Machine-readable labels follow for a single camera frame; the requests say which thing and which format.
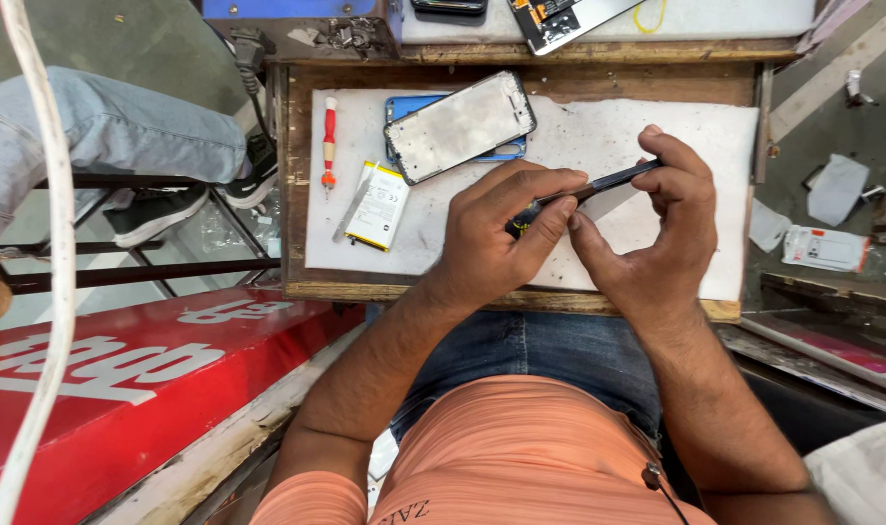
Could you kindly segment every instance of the light blue jeans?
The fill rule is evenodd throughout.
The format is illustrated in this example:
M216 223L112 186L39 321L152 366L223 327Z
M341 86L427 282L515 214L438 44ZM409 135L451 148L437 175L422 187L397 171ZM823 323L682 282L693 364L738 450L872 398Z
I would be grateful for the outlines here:
M48 67L74 166L186 175L227 183L245 158L245 137L227 115L110 78ZM0 235L46 177L28 85L0 83Z
M380 315L367 309L369 324ZM475 312L436 346L410 386L390 431L398 443L437 399L489 376L550 377L625 414L652 443L662 410L650 360L623 317Z

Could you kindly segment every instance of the phone display assembly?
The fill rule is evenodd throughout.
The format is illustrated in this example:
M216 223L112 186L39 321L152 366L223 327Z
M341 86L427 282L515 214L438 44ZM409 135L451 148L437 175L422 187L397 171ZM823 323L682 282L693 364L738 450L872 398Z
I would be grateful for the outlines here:
M392 96L385 103L385 118L387 123L393 123L410 115L418 109L423 109L437 100L445 97L444 94L418 94L409 96ZM500 162L523 159L527 156L527 137L512 140L503 146L491 151L486 151L472 159L474 162ZM388 162L395 164L397 159L388 147Z
M505 0L537 56L559 49L643 0Z
M488 0L410 0L420 21L479 26L485 23Z
M413 186L535 129L518 74L502 71L391 122L384 134Z

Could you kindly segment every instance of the black sneaker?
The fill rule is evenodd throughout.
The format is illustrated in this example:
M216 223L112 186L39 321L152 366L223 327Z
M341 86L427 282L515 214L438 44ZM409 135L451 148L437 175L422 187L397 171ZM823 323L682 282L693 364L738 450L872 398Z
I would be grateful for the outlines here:
M180 192L140 190L127 209L108 209L102 215L115 230L115 244L134 247L192 216L208 197L209 186L202 182Z
M246 155L251 162L251 175L224 184L226 201L232 208L253 209L264 200L278 181L278 153L264 136L249 137Z

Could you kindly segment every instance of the screwdriver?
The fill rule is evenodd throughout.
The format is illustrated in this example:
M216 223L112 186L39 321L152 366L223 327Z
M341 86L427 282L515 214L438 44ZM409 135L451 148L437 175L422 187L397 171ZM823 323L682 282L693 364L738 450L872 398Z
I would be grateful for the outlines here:
M533 224L533 220L535 220L537 216L540 215L540 212L546 208L546 205L552 203L554 200L571 195L579 199L578 206L581 206L583 202L589 199L589 197L593 197L602 192L607 192L618 186L623 186L634 180L637 175L661 167L663 167L663 162L659 159L654 159L653 161L644 162L643 164L636 165L624 171L619 171L613 175L596 178L578 188L534 199L523 211L507 221L504 230L507 233L511 233L514 238L519 239L520 236L530 228L530 224Z
M326 173L323 174L320 182L326 189L326 198L329 198L329 191L335 187L335 177L332 176L332 158L335 156L335 109L339 106L339 101L330 97L326 98L326 137L323 137L323 163L326 165Z

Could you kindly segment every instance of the man's right hand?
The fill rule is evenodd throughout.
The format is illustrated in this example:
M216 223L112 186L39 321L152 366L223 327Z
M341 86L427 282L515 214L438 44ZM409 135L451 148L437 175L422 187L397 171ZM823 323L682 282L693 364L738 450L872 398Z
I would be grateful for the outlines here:
M657 242L616 255L595 223L582 213L569 220L573 248L589 276L627 317L638 335L653 327L679 329L700 319L699 284L718 244L712 172L693 149L650 125L641 147L666 167L636 177L660 216Z

